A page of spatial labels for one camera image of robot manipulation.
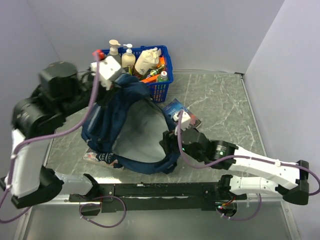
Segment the navy blue student backpack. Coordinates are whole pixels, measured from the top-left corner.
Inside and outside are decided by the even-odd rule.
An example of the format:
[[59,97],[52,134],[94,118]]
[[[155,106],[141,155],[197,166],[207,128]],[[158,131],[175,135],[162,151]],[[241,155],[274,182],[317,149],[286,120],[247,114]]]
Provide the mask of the navy blue student backpack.
[[160,141],[176,124],[137,77],[124,73],[116,84],[107,103],[94,105],[81,138],[97,153],[114,154],[124,169],[146,175],[173,172],[180,154],[166,154]]

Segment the Little Women book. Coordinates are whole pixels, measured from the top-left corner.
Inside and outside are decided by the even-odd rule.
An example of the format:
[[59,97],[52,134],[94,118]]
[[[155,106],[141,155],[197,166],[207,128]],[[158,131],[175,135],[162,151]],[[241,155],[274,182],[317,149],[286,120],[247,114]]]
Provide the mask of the Little Women book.
[[119,163],[117,157],[113,153],[100,153],[95,152],[91,148],[88,148],[83,156],[83,160],[94,165],[98,165],[105,168],[123,170],[124,167]]

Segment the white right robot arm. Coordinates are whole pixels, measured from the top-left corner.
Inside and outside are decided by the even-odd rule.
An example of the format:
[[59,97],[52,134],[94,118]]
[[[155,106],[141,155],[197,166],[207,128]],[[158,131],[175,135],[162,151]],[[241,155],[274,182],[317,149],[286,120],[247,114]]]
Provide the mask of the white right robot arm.
[[185,153],[200,162],[201,168],[229,170],[250,177],[223,175],[218,193],[223,199],[233,195],[281,196],[288,203],[305,206],[309,202],[309,163],[284,162],[248,151],[223,140],[210,140],[195,128],[175,134],[165,131],[159,144],[165,153]]

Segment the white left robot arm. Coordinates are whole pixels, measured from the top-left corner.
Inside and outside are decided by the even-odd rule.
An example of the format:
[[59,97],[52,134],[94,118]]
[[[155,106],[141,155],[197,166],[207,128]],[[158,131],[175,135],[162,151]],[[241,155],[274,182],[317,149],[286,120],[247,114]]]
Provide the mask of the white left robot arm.
[[82,195],[87,201],[99,195],[99,184],[89,174],[70,175],[44,165],[51,139],[67,117],[94,103],[105,103],[115,89],[121,66],[108,57],[90,65],[92,80],[78,78],[77,68],[60,61],[43,69],[39,85],[30,97],[19,101],[12,112],[10,169],[0,186],[17,209],[46,203],[60,194]]

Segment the blue plastic shopping basket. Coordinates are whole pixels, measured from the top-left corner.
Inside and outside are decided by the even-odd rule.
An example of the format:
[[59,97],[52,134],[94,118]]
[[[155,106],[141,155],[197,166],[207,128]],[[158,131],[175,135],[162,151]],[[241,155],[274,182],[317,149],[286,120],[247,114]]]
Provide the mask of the blue plastic shopping basket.
[[174,77],[171,57],[165,45],[133,47],[124,44],[116,48],[118,55],[112,54],[112,49],[98,49],[92,55],[98,53],[100,60],[105,60],[107,56],[120,58],[124,72],[145,83],[156,103],[166,100]]

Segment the grey pump bottle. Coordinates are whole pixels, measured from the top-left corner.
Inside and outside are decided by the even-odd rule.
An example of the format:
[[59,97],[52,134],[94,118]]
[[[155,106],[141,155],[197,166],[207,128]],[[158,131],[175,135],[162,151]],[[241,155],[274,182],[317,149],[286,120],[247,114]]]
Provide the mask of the grey pump bottle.
[[122,57],[119,54],[118,48],[121,46],[121,44],[115,40],[115,39],[111,39],[109,41],[109,53],[107,54],[107,56],[111,56],[113,57],[120,65],[122,64]]

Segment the cream pump lotion bottle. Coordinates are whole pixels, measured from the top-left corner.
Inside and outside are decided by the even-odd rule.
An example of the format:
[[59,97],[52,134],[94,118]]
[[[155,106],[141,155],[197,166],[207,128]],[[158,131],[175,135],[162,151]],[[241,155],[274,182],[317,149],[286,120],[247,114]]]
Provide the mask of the cream pump lotion bottle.
[[131,72],[133,72],[134,65],[136,63],[136,56],[133,54],[131,43],[124,44],[127,49],[125,53],[121,56],[121,66],[123,68],[128,68]]

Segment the orange package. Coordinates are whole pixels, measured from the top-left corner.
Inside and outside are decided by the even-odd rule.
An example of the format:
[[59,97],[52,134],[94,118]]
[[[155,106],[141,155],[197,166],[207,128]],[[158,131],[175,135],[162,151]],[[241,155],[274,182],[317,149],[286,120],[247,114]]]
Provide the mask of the orange package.
[[141,82],[143,83],[146,83],[146,84],[149,84],[149,83],[156,83],[157,82],[157,78],[160,74],[157,74],[157,75],[152,75],[148,78],[145,78],[145,79],[142,79],[140,80]]

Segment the green glass bottle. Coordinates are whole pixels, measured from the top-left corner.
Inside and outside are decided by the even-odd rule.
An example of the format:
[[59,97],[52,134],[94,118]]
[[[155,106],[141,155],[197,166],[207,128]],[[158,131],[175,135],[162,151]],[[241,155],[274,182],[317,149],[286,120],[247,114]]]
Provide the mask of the green glass bottle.
[[150,71],[150,73],[146,76],[146,78],[150,78],[150,77],[153,77],[155,75],[158,75],[160,74],[162,71],[164,71],[166,69],[166,65],[165,64],[161,64],[158,68],[156,69],[152,69]]

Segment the beige cloth sack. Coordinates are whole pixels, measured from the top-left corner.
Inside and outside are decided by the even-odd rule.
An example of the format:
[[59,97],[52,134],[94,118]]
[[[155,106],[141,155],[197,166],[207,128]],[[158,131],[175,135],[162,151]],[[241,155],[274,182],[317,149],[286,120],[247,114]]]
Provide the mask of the beige cloth sack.
[[149,69],[154,69],[159,64],[159,58],[162,54],[160,48],[152,48],[143,50],[140,56],[137,58],[133,73],[135,76],[143,76]]

